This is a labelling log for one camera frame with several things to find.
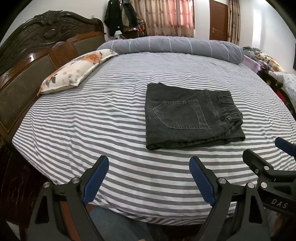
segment folded jeans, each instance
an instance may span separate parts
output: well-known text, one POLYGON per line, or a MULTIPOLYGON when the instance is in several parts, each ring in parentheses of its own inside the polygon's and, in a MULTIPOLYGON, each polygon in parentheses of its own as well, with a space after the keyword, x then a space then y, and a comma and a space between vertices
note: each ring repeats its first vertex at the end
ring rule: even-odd
POLYGON ((182 148, 243 141, 242 113, 230 91, 147 85, 146 147, 182 148))

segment pink curtain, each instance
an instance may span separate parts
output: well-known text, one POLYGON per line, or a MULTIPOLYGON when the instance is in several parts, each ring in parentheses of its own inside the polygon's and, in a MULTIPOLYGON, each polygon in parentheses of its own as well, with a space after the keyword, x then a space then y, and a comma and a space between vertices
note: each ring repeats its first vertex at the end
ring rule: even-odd
POLYGON ((193 37, 193 0, 131 0, 148 36, 193 37))
POLYGON ((240 8, 239 0, 227 0, 228 3, 228 42, 239 45, 240 8))

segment blue jeans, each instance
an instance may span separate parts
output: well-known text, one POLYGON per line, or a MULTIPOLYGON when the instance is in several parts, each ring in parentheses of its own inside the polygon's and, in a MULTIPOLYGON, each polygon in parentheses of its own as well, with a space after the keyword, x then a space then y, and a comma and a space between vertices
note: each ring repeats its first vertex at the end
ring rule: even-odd
POLYGON ((105 241, 154 241, 144 222, 99 206, 89 215, 105 241))

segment wooden door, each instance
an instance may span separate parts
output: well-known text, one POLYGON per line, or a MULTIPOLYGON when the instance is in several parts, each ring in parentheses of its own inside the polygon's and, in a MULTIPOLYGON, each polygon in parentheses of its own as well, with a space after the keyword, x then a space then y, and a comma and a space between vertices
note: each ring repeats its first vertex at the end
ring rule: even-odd
POLYGON ((228 6, 210 0, 210 39, 227 41, 228 6))

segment bedside table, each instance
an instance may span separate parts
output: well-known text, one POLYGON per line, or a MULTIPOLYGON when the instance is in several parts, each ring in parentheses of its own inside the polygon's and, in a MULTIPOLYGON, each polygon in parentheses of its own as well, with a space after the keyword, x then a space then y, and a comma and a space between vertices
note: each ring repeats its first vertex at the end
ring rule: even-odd
POLYGON ((131 28, 130 30, 128 30, 120 35, 125 37, 126 39, 136 39, 136 38, 146 37, 147 36, 146 26, 141 25, 136 28, 131 28))

